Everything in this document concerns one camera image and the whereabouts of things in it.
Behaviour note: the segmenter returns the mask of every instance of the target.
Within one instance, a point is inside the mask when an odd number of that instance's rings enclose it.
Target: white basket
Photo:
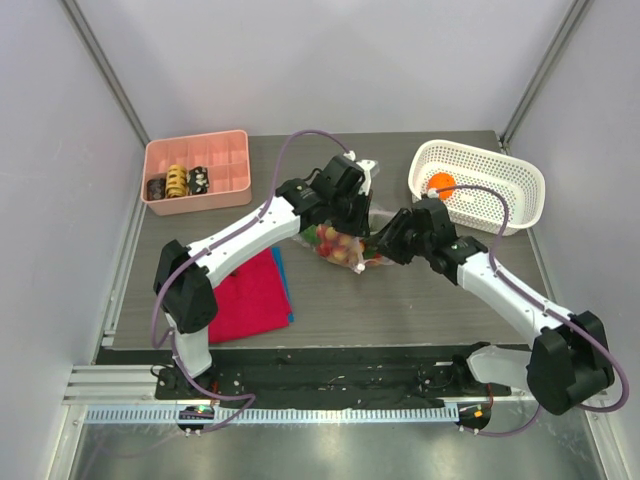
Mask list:
[[[536,224],[544,206],[544,177],[523,160],[446,140],[432,140],[416,152],[409,170],[409,189],[416,202],[427,193],[429,179],[439,172],[453,176],[456,185],[481,185],[500,193],[509,205],[505,235]],[[451,220],[497,233],[504,211],[493,195],[481,190],[455,190],[445,200]]]

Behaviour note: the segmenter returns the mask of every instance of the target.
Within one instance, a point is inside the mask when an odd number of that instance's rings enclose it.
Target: towel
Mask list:
[[[282,253],[280,253],[280,247],[271,247],[271,253],[273,259],[278,266],[278,272],[280,272],[280,279],[284,285],[284,291],[287,293],[287,300],[291,302],[291,294],[289,293],[289,284],[287,283],[287,276],[284,274],[284,264],[282,263]],[[289,314],[289,323],[293,322],[293,312]]]
[[[209,343],[228,342],[289,325],[291,306],[269,249],[238,267],[213,291],[218,314],[209,324]]]

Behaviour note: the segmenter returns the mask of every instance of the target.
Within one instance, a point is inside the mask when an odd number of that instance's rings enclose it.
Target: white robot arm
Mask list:
[[[488,345],[469,355],[468,371],[477,382],[529,390],[546,410],[556,415],[613,383],[611,364],[545,311],[552,309],[571,318],[606,348],[600,320],[590,312],[573,315],[498,264],[503,275],[546,309],[533,307],[495,275],[484,245],[473,237],[458,237],[447,208],[439,199],[424,198],[411,209],[401,209],[381,232],[371,237],[368,210],[371,179],[377,170],[376,162],[355,162],[337,156],[309,183],[302,179],[285,182],[258,223],[201,257],[178,277],[169,288],[163,308],[174,327],[178,354],[190,376],[197,377],[211,365],[207,327],[217,313],[212,288],[274,243],[309,225],[331,222],[340,232],[369,237],[380,254],[398,264],[407,264],[415,256],[425,258],[435,272],[481,298],[522,335],[531,352]],[[192,253],[201,252],[216,239],[246,225],[263,207],[186,248],[176,241],[167,244],[156,274],[156,292]]]

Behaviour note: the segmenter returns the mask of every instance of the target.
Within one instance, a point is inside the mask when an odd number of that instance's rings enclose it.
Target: orange ball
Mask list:
[[[440,172],[436,173],[429,179],[429,183],[427,183],[427,190],[431,190],[432,188],[440,190],[441,188],[455,187],[455,185],[456,181],[451,175],[449,175],[448,173]],[[446,192],[441,192],[438,195],[440,196],[441,200],[446,200],[451,195],[453,195],[453,190],[447,190]]]

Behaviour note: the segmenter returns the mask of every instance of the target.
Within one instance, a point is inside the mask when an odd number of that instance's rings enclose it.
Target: plastic bag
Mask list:
[[[377,208],[369,209],[369,227],[375,234],[393,218],[392,212]],[[393,262],[380,255],[366,239],[337,232],[329,224],[312,225],[293,239],[313,249],[327,261],[348,267],[356,273],[362,273],[366,267],[392,265]]]

